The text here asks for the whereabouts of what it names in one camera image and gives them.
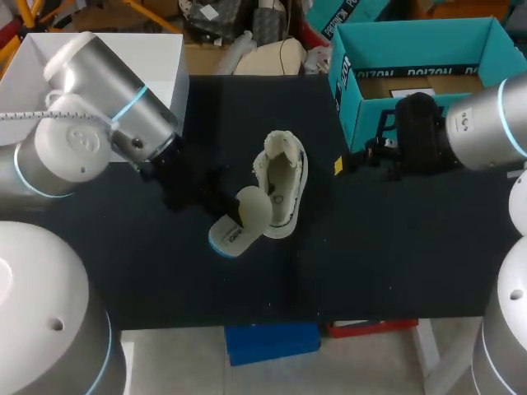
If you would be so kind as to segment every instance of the paper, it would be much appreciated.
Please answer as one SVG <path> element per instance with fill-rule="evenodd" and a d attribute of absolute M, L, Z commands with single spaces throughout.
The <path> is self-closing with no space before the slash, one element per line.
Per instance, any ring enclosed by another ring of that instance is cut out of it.
<path fill-rule="evenodd" d="M 204 16 L 210 21 L 220 15 L 210 4 L 208 6 L 202 7 L 199 11 L 201 11 L 201 13 L 204 14 Z"/>
<path fill-rule="evenodd" d="M 432 88 L 401 89 L 399 91 L 391 91 L 391 94 L 393 97 L 406 97 L 418 92 L 426 93 L 430 96 L 434 96 L 436 94 Z"/>

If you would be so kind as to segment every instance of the black table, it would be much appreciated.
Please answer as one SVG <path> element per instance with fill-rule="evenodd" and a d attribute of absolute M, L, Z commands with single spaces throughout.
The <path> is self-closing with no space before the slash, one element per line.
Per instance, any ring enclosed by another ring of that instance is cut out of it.
<path fill-rule="evenodd" d="M 519 238 L 503 170 L 336 178 L 345 142 L 324 77 L 191 78 L 185 134 L 231 166 L 230 192 L 255 184 L 252 162 L 275 129 L 293 131 L 309 156 L 299 222 L 238 259 L 209 247 L 200 208 L 168 211 L 126 164 L 10 218 L 70 243 L 122 329 L 483 314 Z"/>

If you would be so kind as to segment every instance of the white shoe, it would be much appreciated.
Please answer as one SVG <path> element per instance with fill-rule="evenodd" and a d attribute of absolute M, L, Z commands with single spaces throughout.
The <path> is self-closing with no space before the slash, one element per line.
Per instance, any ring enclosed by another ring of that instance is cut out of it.
<path fill-rule="evenodd" d="M 304 146 L 291 132 L 270 132 L 263 143 L 263 151 L 254 160 L 253 169 L 259 186 L 273 204 L 273 221 L 263 234 L 272 239 L 283 239 L 295 230 L 307 181 Z"/>
<path fill-rule="evenodd" d="M 212 249 L 225 258 L 239 257 L 268 228 L 273 218 L 269 196 L 254 185 L 238 192 L 242 228 L 229 216 L 220 218 L 208 231 Z"/>

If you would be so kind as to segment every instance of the teal cardboard box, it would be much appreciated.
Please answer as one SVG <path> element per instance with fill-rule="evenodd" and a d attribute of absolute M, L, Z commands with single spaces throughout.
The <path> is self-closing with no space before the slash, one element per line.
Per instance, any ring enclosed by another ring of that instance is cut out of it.
<path fill-rule="evenodd" d="M 316 0 L 307 21 L 326 39 L 331 40 L 337 25 L 344 22 L 373 22 L 389 0 Z"/>
<path fill-rule="evenodd" d="M 483 89 L 525 71 L 527 61 L 494 18 L 376 22 L 337 27 L 329 84 L 348 148 L 355 152 L 379 131 L 396 136 L 394 109 L 402 98 L 389 91 L 365 99 L 359 89 L 363 82 L 448 80 L 456 93 L 434 90 L 446 114 L 452 103 L 469 95 L 463 92 L 474 92 L 464 91 L 466 81 L 476 80 Z"/>

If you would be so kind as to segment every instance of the cardboard box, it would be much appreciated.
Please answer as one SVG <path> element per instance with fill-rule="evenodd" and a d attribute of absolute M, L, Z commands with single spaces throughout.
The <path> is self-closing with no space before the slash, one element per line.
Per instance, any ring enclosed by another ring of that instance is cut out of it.
<path fill-rule="evenodd" d="M 176 1 L 143 0 L 140 3 L 161 18 L 169 18 L 180 13 Z M 78 31 L 101 31 L 137 28 L 149 19 L 121 0 L 104 0 L 100 6 L 84 7 L 73 13 L 72 21 Z"/>
<path fill-rule="evenodd" d="M 496 19 L 396 21 L 337 28 L 329 84 L 351 151 L 380 130 L 395 137 L 392 91 L 432 88 L 443 108 L 527 71 Z"/>
<path fill-rule="evenodd" d="M 494 16 L 504 21 L 510 0 L 412 0 L 410 19 L 481 18 Z"/>
<path fill-rule="evenodd" d="M 331 40 L 337 25 L 376 21 L 389 0 L 324 0 L 317 1 L 307 14 L 309 24 Z"/>
<path fill-rule="evenodd" d="M 32 33 L 26 36 L 0 81 L 2 111 L 45 109 L 44 98 L 51 87 L 43 77 L 44 67 L 75 35 L 76 33 Z M 189 95 L 189 75 L 184 60 L 182 35 L 97 35 L 179 119 L 184 120 Z M 37 122 L 4 121 L 0 145 L 20 141 Z M 124 160 L 114 154 L 112 161 Z"/>
<path fill-rule="evenodd" d="M 213 44 L 186 44 L 185 57 L 190 76 L 212 76 L 227 52 Z"/>

